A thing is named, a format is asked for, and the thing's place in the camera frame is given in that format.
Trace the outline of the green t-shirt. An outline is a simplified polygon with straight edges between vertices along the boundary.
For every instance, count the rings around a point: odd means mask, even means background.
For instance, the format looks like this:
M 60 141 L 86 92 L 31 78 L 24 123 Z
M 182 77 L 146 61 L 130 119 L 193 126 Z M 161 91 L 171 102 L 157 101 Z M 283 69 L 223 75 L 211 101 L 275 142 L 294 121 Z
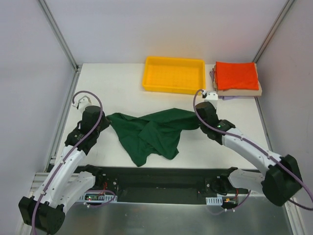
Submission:
M 141 117 L 114 113 L 107 118 L 120 144 L 138 167 L 146 164 L 151 154 L 172 160 L 179 153 L 181 132 L 200 127 L 200 121 L 194 112 L 178 108 Z

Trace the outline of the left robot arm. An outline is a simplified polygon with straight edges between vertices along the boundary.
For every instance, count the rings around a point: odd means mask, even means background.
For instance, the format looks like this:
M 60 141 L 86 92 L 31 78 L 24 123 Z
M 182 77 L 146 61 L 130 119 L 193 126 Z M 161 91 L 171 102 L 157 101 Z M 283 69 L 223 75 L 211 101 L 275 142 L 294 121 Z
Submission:
M 54 235 L 79 197 L 88 189 L 99 190 L 103 186 L 104 180 L 96 169 L 82 171 L 76 180 L 69 180 L 79 163 L 96 145 L 100 133 L 109 125 L 110 121 L 101 107 L 91 105 L 85 108 L 81 121 L 68 134 L 62 154 L 44 182 L 33 196 L 19 201 L 24 224 L 34 231 L 39 229 Z

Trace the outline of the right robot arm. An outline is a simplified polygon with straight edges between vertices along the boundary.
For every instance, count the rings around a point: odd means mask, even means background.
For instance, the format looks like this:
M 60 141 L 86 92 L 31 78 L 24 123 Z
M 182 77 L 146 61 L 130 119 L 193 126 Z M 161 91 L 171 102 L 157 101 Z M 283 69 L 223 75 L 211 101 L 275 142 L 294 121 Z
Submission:
M 246 188 L 261 192 L 272 204 L 282 206 L 302 188 L 300 169 L 293 156 L 283 157 L 261 148 L 233 123 L 219 119 L 216 108 L 208 101 L 194 105 L 194 111 L 201 122 L 201 130 L 209 139 L 235 151 L 259 171 L 230 168 L 229 174 L 220 180 L 223 192 Z

